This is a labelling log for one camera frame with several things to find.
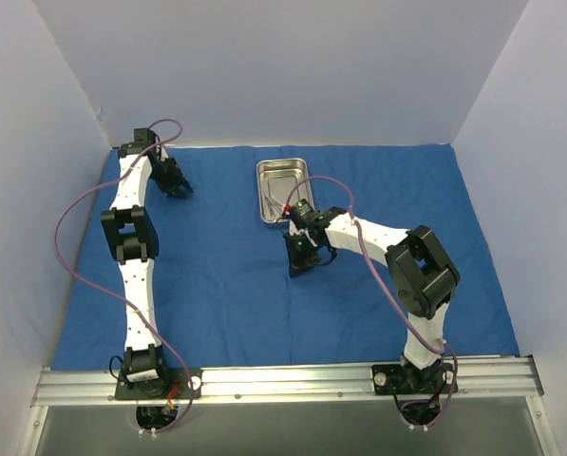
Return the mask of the stainless steel instrument tray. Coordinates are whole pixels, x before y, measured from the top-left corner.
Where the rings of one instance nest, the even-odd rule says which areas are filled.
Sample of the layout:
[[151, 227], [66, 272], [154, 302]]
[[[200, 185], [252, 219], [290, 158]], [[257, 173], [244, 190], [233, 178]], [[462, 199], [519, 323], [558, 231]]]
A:
[[266, 195], [275, 197], [284, 204], [290, 200], [294, 205], [299, 200], [307, 200], [314, 206], [311, 184], [308, 181], [309, 167], [303, 159], [277, 159], [260, 161], [256, 165], [257, 193], [260, 218], [266, 225], [278, 223], [269, 222], [269, 214], [265, 204]]

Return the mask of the blue surgical cloth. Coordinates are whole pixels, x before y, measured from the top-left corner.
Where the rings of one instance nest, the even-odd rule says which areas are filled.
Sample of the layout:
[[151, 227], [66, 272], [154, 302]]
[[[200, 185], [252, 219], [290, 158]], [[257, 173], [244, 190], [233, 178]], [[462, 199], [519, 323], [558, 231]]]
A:
[[280, 232], [260, 216], [260, 161], [299, 158], [317, 206], [352, 207], [390, 227], [430, 227], [461, 283], [444, 335], [460, 355], [519, 353], [490, 252], [448, 145], [177, 149], [193, 187], [169, 199], [150, 186], [146, 206], [161, 251], [153, 289], [171, 364], [307, 365], [396, 360], [406, 327], [359, 255], [341, 252], [288, 274]]

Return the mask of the steel surgical forceps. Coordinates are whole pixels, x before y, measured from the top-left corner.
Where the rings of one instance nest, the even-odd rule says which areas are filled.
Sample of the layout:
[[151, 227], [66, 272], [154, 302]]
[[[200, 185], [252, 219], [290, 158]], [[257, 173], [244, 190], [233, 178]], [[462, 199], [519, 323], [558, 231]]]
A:
[[276, 221], [278, 220], [278, 216], [279, 216], [278, 205], [268, 195], [266, 195], [264, 197], [264, 200], [265, 200], [265, 204], [266, 204], [267, 211], [268, 211], [268, 214], [269, 214], [269, 222], [270, 223], [276, 223]]

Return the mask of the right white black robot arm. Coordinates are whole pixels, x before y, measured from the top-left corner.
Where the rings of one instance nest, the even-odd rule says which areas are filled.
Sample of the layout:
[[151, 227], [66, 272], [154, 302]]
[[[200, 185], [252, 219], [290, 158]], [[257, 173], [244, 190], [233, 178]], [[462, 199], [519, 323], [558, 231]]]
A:
[[434, 232], [391, 228], [332, 207], [313, 209], [302, 199], [283, 209], [289, 222], [284, 234], [289, 276], [300, 276], [325, 263], [325, 248], [334, 260], [339, 250], [361, 255], [385, 297], [404, 321], [407, 339], [400, 372], [415, 392], [435, 380], [434, 366], [444, 355], [444, 318], [461, 277]]

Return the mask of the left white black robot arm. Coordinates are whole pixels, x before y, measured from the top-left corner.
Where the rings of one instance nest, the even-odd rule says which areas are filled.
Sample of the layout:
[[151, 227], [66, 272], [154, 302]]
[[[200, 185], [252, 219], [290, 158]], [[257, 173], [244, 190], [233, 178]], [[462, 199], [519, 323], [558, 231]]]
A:
[[153, 181], [168, 198], [182, 200], [194, 193], [177, 161], [168, 155], [151, 127], [134, 130], [132, 142], [118, 151], [121, 180], [110, 207], [101, 213], [101, 224], [110, 254], [123, 279], [126, 337], [119, 398], [140, 394], [160, 398], [172, 384], [161, 341], [155, 335], [152, 279], [160, 252], [156, 228], [145, 207], [148, 182]]

